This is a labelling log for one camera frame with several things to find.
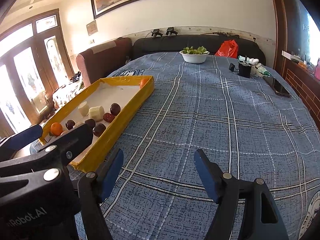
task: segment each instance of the black sofa backrest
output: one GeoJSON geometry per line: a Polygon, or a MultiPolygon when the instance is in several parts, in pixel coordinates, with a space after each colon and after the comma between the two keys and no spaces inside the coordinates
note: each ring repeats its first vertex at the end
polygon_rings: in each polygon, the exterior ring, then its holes
{"type": "Polygon", "coordinates": [[[263,65],[266,65],[266,56],[255,42],[225,35],[177,35],[139,39],[133,45],[132,59],[157,52],[179,52],[191,46],[194,48],[204,46],[210,54],[215,54],[221,44],[228,40],[235,40],[238,44],[238,56],[258,58],[263,65]]]}

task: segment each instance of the plastic bag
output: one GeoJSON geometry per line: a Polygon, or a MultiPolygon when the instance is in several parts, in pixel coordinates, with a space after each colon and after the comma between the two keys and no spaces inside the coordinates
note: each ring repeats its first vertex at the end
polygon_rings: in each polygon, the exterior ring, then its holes
{"type": "Polygon", "coordinates": [[[222,43],[215,56],[237,58],[238,49],[239,47],[235,40],[225,41],[224,43],[222,43]]]}

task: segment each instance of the brown armrest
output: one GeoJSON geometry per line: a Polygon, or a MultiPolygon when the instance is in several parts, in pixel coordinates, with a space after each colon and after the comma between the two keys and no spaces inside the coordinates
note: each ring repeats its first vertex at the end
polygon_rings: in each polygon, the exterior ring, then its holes
{"type": "Polygon", "coordinates": [[[88,87],[124,66],[127,57],[131,55],[131,50],[131,39],[120,38],[81,52],[76,57],[76,63],[81,71],[84,86],[88,87]]]}

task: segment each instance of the black phone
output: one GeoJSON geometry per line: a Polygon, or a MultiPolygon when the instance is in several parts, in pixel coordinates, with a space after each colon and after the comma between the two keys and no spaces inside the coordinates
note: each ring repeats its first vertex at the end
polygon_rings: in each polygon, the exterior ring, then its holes
{"type": "Polygon", "coordinates": [[[273,77],[266,77],[264,76],[263,79],[268,83],[268,85],[274,90],[274,92],[276,93],[276,95],[278,96],[282,96],[282,97],[288,97],[290,98],[291,95],[290,93],[287,91],[287,89],[284,88],[283,85],[281,85],[281,83],[276,80],[273,77]]]}

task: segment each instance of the blue plaid tablecloth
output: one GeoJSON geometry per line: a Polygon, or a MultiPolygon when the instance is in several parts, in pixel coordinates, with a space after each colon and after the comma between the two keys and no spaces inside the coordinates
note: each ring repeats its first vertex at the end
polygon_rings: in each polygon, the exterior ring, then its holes
{"type": "MultiPolygon", "coordinates": [[[[155,91],[114,147],[124,166],[101,206],[114,239],[204,239],[217,205],[193,162],[203,149],[238,179],[267,183],[290,239],[298,239],[319,209],[320,134],[293,89],[276,96],[261,78],[231,72],[232,58],[209,56],[188,64],[178,53],[156,53],[112,73],[152,75],[155,91]]],[[[231,239],[239,234],[239,201],[231,239]]],[[[79,233],[84,237],[81,218],[79,233]]]]}

